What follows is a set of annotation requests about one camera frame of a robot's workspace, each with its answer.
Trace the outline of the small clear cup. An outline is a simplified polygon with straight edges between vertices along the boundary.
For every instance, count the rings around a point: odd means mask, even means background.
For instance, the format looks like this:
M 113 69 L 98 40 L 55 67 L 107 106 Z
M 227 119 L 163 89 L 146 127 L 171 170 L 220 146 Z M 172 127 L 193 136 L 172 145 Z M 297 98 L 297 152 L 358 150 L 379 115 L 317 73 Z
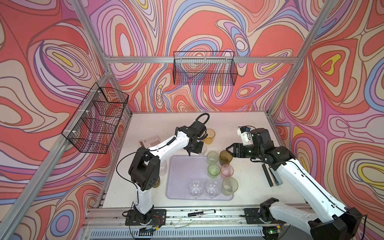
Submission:
M 206 145 L 203 145 L 201 154 L 202 154 L 202 155 L 205 155 L 206 152 L 207 152 L 207 146 L 206 146 Z

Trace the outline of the dark olive textured cup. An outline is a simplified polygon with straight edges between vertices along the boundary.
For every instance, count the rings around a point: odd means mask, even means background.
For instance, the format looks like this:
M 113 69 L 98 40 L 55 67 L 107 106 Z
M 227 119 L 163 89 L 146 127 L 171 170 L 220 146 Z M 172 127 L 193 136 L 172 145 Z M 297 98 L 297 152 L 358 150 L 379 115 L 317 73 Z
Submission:
M 226 150 L 223 150 L 220 152 L 219 162 L 221 166 L 229 165 L 232 160 L 233 160 L 233 156 L 230 153 L 228 153 Z

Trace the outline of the bright green cup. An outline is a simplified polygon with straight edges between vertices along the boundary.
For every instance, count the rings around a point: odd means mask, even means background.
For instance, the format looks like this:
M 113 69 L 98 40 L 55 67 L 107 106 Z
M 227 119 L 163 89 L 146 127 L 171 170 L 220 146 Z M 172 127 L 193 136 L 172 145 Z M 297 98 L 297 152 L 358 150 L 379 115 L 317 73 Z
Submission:
M 215 179 L 221 173 L 221 166 L 219 166 L 218 164 L 210 164 L 207 170 L 208 170 L 209 177 L 212 179 Z

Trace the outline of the pink transparent cup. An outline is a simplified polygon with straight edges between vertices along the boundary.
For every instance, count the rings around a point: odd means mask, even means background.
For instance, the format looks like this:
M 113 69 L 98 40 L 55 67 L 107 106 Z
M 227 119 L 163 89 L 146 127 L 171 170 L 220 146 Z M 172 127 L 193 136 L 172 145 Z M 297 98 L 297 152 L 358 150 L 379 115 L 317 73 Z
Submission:
M 234 168 L 229 164 L 221 166 L 221 175 L 225 178 L 231 177 L 234 174 Z

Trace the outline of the pale green frosted large cup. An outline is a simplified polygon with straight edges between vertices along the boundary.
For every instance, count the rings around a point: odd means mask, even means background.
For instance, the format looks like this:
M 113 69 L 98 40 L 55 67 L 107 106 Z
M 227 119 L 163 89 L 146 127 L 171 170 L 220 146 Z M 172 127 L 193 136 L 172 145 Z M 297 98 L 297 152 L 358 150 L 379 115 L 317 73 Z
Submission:
M 233 177 L 226 177 L 222 183 L 222 193 L 225 196 L 230 196 L 239 188 L 238 181 Z

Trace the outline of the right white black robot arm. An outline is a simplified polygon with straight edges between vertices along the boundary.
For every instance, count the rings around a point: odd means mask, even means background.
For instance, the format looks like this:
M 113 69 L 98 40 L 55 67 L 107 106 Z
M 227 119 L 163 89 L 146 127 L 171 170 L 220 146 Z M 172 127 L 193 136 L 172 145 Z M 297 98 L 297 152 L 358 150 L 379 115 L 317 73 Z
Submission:
M 294 226 L 314 240 L 351 240 L 367 215 L 349 208 L 328 193 L 300 164 L 286 147 L 276 147 L 267 129 L 242 126 L 237 131 L 241 143 L 234 143 L 226 152 L 234 158 L 249 159 L 268 165 L 284 177 L 313 209 L 313 213 L 288 206 L 276 198 L 262 202 L 256 216 L 263 223 L 283 221 Z

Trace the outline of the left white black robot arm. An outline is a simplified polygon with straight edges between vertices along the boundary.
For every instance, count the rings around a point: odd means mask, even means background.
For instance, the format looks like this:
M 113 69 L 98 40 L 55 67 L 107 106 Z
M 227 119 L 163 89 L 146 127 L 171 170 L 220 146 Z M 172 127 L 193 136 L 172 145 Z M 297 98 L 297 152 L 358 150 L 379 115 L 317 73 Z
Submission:
M 203 140 L 208 136 L 204 123 L 196 120 L 191 126 L 177 127 L 170 138 L 160 144 L 145 149 L 139 148 L 129 168 L 131 181 L 138 187 L 138 202 L 135 210 L 140 214 L 148 214 L 154 207 L 152 188 L 160 179 L 160 166 L 179 150 L 200 154 Z

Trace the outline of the lavender plastic tray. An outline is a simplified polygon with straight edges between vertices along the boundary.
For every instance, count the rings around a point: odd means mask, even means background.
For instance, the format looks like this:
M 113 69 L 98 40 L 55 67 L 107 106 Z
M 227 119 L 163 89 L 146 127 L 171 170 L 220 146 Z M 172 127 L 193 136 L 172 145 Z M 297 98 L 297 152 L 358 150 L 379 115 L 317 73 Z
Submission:
M 223 176 L 220 174 L 217 178 L 212 179 L 208 175 L 209 163 L 205 156 L 183 156 L 174 155 L 169 160 L 169 175 L 166 187 L 166 196 L 172 200 L 197 200 L 197 201 L 230 201 L 233 196 L 225 196 L 222 193 Z M 195 199 L 189 193 L 189 184 L 193 180 L 201 180 L 205 182 L 215 180 L 221 187 L 221 193 L 210 198 L 206 190 L 203 195 Z

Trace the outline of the yellow transparent cup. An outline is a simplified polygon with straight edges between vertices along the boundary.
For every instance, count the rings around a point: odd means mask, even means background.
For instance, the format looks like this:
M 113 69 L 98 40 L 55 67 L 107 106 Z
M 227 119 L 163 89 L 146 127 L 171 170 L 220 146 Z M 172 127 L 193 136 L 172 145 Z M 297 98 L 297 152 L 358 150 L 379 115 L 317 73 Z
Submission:
M 208 136 L 204 139 L 204 142 L 207 145 L 210 145 L 214 141 L 214 138 L 216 136 L 216 132 L 213 129 L 207 129 L 207 134 L 208 134 Z

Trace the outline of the stapler black cream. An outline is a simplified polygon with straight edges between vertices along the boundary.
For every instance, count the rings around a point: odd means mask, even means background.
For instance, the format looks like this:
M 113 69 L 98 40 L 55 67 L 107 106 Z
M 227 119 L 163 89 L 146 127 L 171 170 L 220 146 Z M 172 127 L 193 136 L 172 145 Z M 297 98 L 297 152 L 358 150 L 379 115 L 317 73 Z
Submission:
M 283 184 L 280 175 L 273 168 L 269 167 L 267 164 L 262 164 L 262 168 L 270 187 L 281 186 Z

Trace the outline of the pink patterned card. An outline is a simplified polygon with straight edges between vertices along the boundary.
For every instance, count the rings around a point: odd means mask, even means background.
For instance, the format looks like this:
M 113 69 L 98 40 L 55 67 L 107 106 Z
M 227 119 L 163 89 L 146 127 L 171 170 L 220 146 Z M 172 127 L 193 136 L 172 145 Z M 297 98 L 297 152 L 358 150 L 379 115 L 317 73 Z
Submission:
M 150 138 L 147 138 L 147 139 L 144 139 L 144 140 L 140 140 L 139 144 L 141 145 L 141 147 L 149 149 L 151 147 L 154 147 L 154 146 L 160 144 L 161 142 L 162 141 L 161 141 L 159 136 L 152 136 Z

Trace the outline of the dark amber cup left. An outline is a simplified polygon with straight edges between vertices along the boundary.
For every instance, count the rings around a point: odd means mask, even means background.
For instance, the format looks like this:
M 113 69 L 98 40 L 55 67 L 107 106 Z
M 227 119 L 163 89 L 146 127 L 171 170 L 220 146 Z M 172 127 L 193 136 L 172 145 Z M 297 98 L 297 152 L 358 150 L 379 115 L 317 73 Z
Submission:
M 160 186 L 161 179 L 159 178 L 157 182 L 153 185 L 153 188 L 158 188 Z

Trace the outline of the black white marker pen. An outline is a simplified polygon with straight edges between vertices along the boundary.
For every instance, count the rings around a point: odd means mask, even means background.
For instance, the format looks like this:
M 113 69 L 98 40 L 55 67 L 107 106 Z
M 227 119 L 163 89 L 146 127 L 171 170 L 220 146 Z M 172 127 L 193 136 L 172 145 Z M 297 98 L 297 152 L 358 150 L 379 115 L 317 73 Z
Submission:
M 203 215 L 211 215 L 215 213 L 216 213 L 216 210 L 205 210 L 205 211 L 188 213 L 188 217 L 191 218 L 191 217 L 197 217 L 197 216 L 203 216 Z

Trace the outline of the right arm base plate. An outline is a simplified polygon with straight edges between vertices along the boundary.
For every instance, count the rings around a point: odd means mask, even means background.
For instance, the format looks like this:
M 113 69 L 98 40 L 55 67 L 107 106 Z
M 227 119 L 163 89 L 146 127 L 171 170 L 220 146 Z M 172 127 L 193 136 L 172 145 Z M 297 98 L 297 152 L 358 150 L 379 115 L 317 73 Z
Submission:
M 286 222 L 276 219 L 262 220 L 260 208 L 245 208 L 243 217 L 248 225 L 284 225 Z

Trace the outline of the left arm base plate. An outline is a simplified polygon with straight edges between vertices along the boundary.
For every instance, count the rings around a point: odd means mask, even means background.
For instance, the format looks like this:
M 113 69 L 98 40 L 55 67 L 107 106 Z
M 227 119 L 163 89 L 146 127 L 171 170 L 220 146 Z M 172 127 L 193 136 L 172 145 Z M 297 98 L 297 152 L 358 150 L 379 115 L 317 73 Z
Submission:
M 166 223 L 166 209 L 151 209 L 147 214 L 140 213 L 136 208 L 129 210 L 125 215 L 126 226 L 158 226 Z

